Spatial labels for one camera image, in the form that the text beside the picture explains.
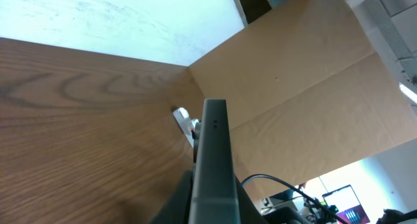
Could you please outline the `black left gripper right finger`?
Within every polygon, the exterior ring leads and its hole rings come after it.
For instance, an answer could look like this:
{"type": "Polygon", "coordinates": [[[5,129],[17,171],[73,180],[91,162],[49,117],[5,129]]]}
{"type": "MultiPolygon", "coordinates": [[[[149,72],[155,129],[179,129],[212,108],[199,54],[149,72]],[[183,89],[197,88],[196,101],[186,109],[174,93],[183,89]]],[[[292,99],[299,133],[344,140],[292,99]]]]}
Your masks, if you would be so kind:
{"type": "Polygon", "coordinates": [[[241,224],[268,224],[266,219],[258,212],[252,200],[245,192],[242,184],[238,178],[235,178],[237,197],[238,197],[238,209],[240,215],[241,224]]]}

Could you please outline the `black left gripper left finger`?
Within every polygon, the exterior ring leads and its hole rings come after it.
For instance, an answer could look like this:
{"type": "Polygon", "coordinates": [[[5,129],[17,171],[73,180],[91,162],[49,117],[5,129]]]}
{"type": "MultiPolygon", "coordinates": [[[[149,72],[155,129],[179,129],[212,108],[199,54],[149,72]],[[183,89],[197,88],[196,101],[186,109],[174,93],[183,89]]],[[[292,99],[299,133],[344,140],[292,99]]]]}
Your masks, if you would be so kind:
{"type": "Polygon", "coordinates": [[[186,171],[171,198],[155,215],[150,224],[187,224],[192,198],[192,171],[186,171]]]}

